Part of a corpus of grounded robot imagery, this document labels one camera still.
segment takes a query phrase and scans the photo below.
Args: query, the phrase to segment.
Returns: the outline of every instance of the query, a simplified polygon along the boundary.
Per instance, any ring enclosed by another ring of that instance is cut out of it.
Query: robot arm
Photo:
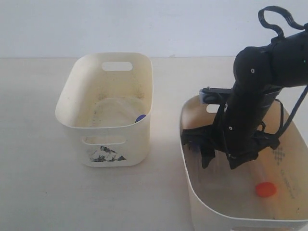
[[[281,14],[290,26],[305,31],[285,38],[279,26],[265,21],[266,10]],[[255,160],[258,152],[266,147],[276,149],[280,144],[279,137],[308,92],[307,87],[284,125],[281,118],[281,127],[276,134],[264,132],[262,119],[280,91],[308,85],[308,24],[295,23],[287,10],[276,6],[259,11],[259,20],[265,28],[276,31],[278,37],[268,46],[246,47],[236,56],[232,89],[202,89],[202,103],[220,105],[214,122],[182,133],[183,144],[193,142],[200,146],[203,168],[215,157],[215,150],[225,152],[230,168],[234,169]]]

